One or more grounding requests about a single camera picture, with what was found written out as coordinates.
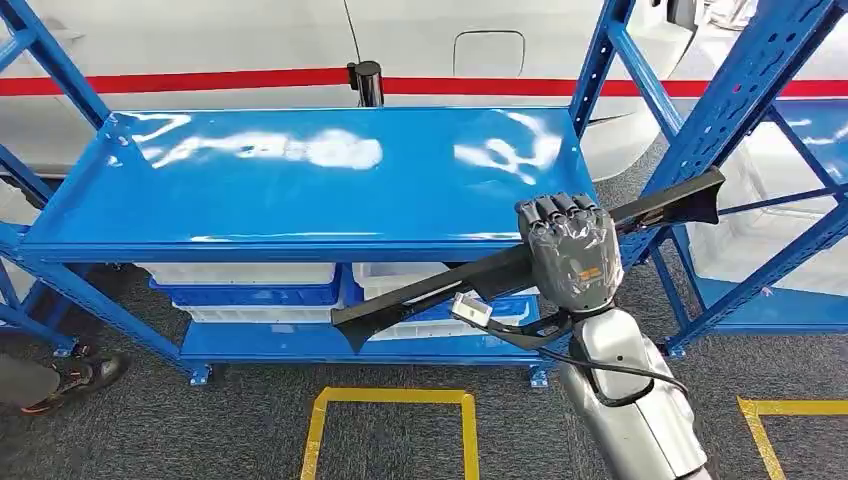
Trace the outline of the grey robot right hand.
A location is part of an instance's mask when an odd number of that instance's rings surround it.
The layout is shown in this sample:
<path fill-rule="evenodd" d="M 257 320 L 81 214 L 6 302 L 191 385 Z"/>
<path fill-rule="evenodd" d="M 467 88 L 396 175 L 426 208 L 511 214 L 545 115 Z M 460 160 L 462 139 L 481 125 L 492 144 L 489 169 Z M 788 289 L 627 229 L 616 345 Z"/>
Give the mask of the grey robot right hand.
<path fill-rule="evenodd" d="M 623 279 L 615 223 L 585 194 L 543 194 L 515 204 L 542 295 L 567 311 L 608 308 Z"/>

